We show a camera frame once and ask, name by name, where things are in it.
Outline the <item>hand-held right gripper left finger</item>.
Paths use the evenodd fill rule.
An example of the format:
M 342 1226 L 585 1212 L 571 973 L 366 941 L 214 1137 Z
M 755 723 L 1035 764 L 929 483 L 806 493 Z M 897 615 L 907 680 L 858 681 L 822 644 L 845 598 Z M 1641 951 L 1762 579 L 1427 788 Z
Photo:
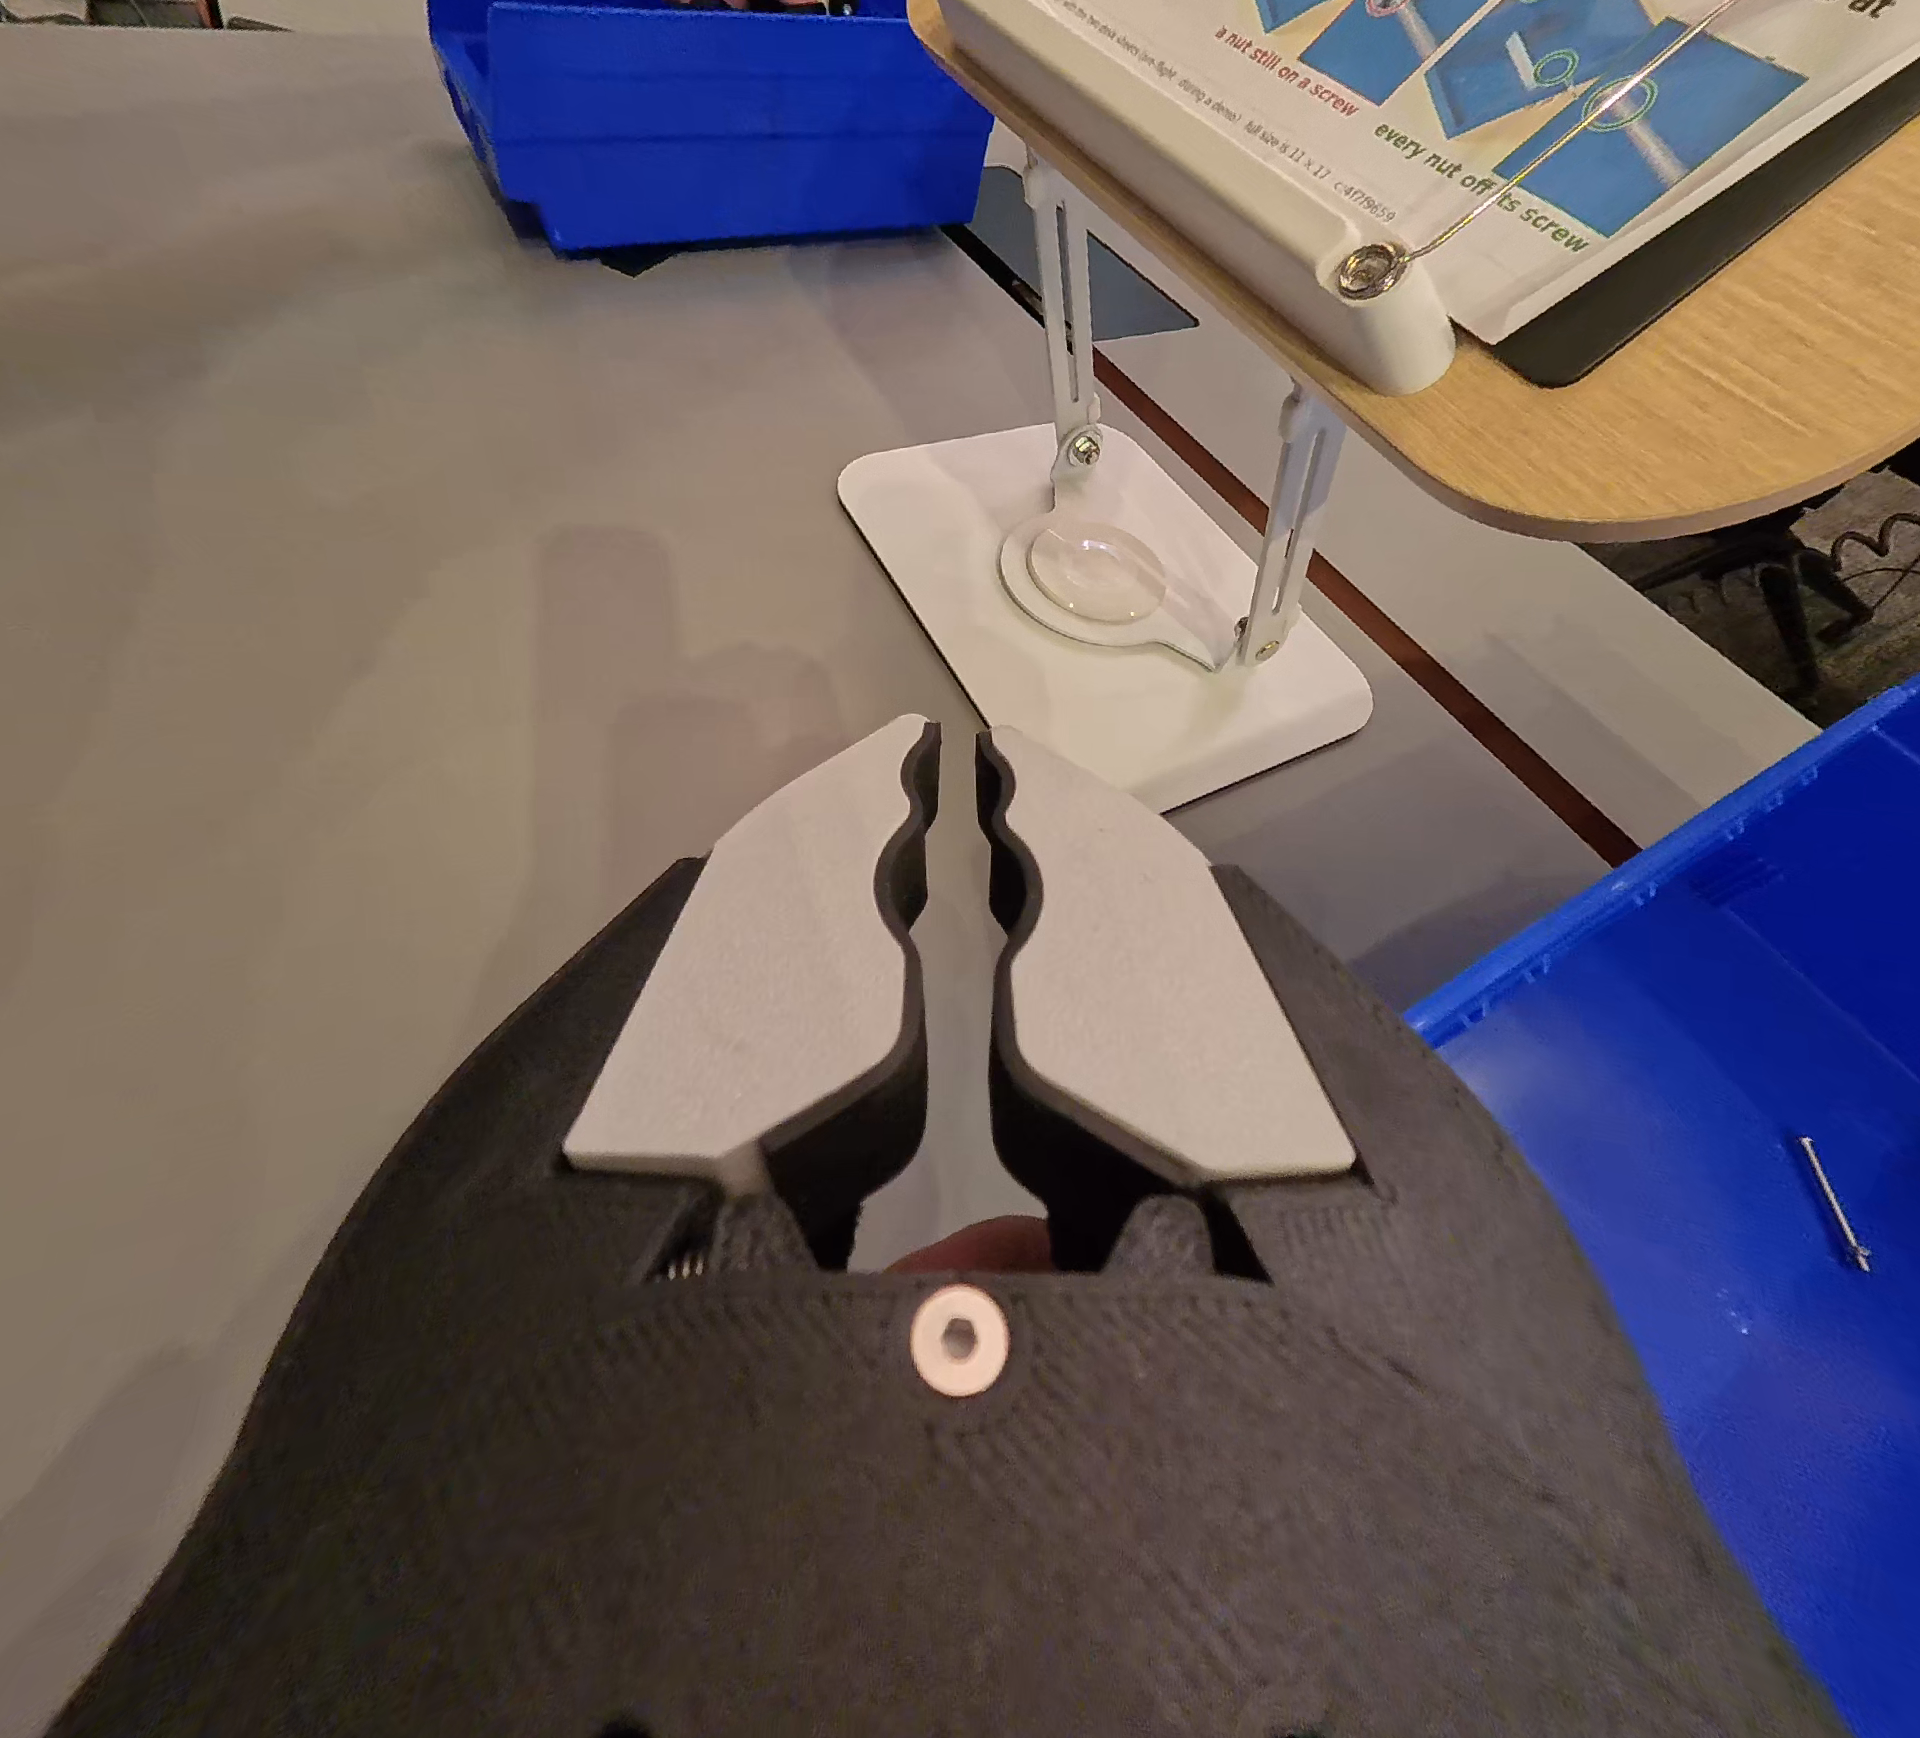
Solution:
M 941 730 L 901 715 L 767 798 L 708 856 L 563 1156 L 778 1197 L 850 1263 L 928 1121 L 926 837 Z

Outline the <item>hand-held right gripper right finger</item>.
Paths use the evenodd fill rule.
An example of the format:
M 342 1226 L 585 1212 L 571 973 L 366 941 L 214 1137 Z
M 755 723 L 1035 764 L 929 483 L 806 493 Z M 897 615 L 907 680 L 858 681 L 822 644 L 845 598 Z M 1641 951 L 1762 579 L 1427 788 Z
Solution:
M 1136 1210 L 1192 1204 L 1202 1262 L 1258 1274 L 1227 1194 L 1325 1187 L 1359 1149 L 1213 868 L 1166 818 L 1044 743 L 976 743 L 996 961 L 997 1160 L 1051 1266 L 1103 1270 Z

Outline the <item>blue plastic bin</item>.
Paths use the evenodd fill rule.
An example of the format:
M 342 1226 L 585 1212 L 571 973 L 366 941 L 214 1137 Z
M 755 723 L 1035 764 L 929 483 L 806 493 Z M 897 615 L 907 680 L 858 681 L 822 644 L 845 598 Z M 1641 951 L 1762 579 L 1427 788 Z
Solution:
M 1718 1532 L 1842 1718 L 1917 1734 L 1917 681 L 1408 1022 L 1556 1197 Z M 1800 1134 L 1872 1276 L 1844 1263 Z
M 563 255 L 973 217 L 994 115 L 933 63 L 907 0 L 851 17 L 665 0 L 426 12 L 484 178 Z

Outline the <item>dark rectangular desk plate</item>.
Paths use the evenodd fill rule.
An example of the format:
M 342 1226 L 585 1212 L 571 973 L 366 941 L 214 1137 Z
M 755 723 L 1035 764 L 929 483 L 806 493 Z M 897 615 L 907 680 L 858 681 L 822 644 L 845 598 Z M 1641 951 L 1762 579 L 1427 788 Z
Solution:
M 972 220 L 950 239 L 996 281 L 1022 311 L 1044 319 L 1044 284 L 1033 214 L 1017 169 L 989 164 L 982 173 Z M 1092 335 L 1096 343 L 1198 329 L 1192 311 L 1089 228 Z

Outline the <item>white stand ledge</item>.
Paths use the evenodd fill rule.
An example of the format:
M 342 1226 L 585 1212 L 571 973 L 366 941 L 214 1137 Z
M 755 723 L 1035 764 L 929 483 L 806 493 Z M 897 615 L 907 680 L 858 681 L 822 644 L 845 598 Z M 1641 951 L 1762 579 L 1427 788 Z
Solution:
M 1455 322 L 1409 265 L 1372 302 L 1334 289 L 1358 247 L 1399 242 L 1369 208 L 1359 133 L 1229 0 L 917 0 L 928 50 L 1046 162 L 1147 224 L 1166 259 L 1282 322 L 1388 399 L 1436 384 Z

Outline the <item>white stand support leg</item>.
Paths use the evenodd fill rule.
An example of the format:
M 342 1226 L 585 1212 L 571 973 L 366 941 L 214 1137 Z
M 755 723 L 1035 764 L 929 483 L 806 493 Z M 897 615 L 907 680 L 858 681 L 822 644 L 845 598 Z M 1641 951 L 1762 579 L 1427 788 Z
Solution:
M 1046 360 L 1055 440 L 1051 476 L 1061 483 L 1094 469 L 1101 456 L 1101 399 L 1092 335 L 1089 230 L 1077 192 L 1033 150 L 1026 157 L 1022 185 L 1033 217 L 1041 272 Z
M 1346 427 L 1323 395 L 1296 383 L 1280 416 L 1280 437 L 1255 583 L 1236 630 L 1236 665 L 1247 669 L 1269 663 L 1300 616 Z

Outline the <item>black chair base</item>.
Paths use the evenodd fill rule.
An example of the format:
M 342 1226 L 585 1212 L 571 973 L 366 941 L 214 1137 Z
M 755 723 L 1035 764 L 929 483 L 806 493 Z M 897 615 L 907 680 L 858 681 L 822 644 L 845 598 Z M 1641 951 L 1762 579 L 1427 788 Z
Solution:
M 1917 676 L 1892 561 L 1788 518 L 1589 554 L 1819 728 Z

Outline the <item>metal screw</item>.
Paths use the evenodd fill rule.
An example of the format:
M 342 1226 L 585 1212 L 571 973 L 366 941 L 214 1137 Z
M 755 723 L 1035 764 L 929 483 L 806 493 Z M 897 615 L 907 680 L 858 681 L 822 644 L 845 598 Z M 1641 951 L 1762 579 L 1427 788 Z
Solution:
M 1813 1134 L 1800 1134 L 1796 1137 L 1796 1146 L 1808 1168 L 1813 1186 L 1819 1197 L 1822 1200 L 1828 1219 L 1832 1221 L 1834 1240 L 1842 1253 L 1844 1263 L 1850 1270 L 1860 1271 L 1860 1276 L 1872 1276 L 1872 1270 L 1874 1270 L 1872 1250 L 1865 1246 L 1865 1241 L 1860 1240 L 1860 1234 L 1850 1218 L 1850 1212 L 1844 1205 L 1842 1195 L 1839 1194 L 1828 1173 L 1828 1165 L 1819 1149 L 1817 1140 L 1813 1137 Z

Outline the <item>black backing pad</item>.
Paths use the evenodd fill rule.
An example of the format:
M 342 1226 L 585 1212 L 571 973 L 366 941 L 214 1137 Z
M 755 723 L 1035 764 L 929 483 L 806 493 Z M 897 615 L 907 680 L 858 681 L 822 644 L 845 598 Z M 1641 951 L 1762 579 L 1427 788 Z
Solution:
M 1589 377 L 1918 116 L 1918 65 L 1795 140 L 1550 311 L 1491 346 L 1540 388 Z

